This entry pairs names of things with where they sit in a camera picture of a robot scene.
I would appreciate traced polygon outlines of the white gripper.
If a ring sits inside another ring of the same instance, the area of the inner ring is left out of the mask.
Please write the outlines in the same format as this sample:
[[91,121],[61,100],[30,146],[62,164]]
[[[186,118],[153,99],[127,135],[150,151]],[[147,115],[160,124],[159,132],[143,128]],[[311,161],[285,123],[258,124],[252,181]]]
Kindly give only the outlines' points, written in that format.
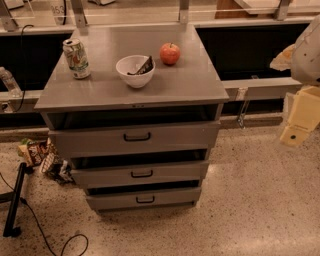
[[292,53],[291,76],[302,84],[294,96],[280,142],[301,145],[320,123],[320,15],[297,38]]

